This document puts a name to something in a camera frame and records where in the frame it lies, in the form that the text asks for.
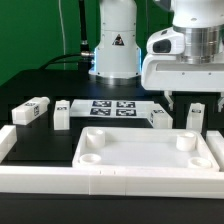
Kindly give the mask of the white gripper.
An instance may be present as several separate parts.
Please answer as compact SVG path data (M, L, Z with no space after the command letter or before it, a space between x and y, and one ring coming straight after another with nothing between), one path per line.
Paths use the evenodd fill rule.
M164 91L170 111L172 91L221 92L218 112L224 107L224 45L221 27L170 27L147 42L141 84L146 90Z

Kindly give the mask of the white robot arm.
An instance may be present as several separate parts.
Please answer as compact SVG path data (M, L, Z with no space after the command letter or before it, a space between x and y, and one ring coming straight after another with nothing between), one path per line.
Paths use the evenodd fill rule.
M153 0L174 13L172 26L136 44L134 0L99 0L100 43L90 77L109 85L140 79L144 89L218 92L224 107L224 0Z

